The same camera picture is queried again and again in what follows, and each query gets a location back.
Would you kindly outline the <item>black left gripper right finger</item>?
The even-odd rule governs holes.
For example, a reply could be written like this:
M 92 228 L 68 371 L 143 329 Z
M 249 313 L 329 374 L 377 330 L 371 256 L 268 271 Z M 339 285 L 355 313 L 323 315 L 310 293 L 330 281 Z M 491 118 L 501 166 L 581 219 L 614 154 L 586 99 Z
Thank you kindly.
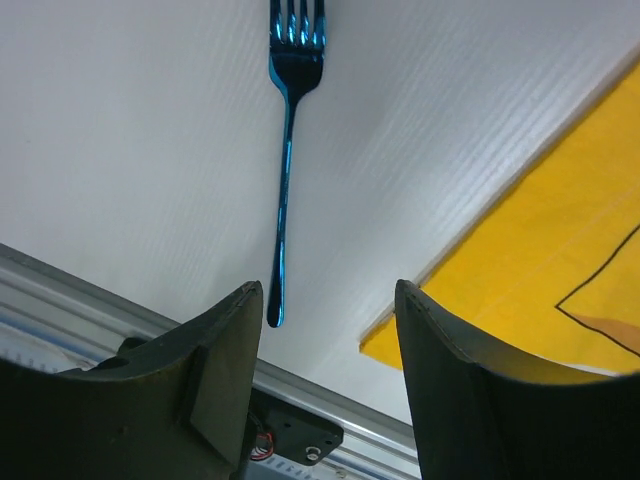
M 396 330 L 426 479 L 635 479 L 639 377 L 564 366 L 395 287 Z

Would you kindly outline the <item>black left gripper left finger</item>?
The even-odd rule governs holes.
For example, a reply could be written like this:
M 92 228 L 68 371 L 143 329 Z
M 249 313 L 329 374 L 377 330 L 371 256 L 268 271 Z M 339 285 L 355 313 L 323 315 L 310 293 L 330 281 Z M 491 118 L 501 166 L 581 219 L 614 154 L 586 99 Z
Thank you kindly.
M 231 479 L 248 461 L 259 282 L 89 370 L 1 364 L 5 479 Z

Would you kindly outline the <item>blue metallic fork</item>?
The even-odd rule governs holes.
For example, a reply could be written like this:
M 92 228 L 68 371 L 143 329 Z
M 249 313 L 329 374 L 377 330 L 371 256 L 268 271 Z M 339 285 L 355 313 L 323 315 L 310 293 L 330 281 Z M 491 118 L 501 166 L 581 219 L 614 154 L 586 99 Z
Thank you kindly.
M 318 87 L 324 67 L 326 9 L 323 0 L 272 1 L 269 9 L 269 76 L 283 96 L 285 114 L 276 237 L 266 319 L 272 328 L 285 319 L 286 225 L 295 114 L 300 100 Z

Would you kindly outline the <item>yellow Pikachu placemat cloth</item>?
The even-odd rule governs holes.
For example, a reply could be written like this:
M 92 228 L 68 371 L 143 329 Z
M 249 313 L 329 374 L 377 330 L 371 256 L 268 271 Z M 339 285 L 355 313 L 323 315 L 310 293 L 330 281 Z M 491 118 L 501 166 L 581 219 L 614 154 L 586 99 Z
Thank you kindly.
M 639 367 L 639 72 L 623 79 L 423 283 L 522 350 Z

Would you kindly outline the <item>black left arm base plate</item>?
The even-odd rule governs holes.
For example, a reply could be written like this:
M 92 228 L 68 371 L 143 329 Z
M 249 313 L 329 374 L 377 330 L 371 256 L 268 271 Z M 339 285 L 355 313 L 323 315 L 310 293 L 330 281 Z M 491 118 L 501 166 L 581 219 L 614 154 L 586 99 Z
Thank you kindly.
M 344 439 L 344 429 L 328 419 L 266 392 L 252 389 L 248 419 L 255 427 L 250 459 L 262 462 L 276 455 L 314 466 Z

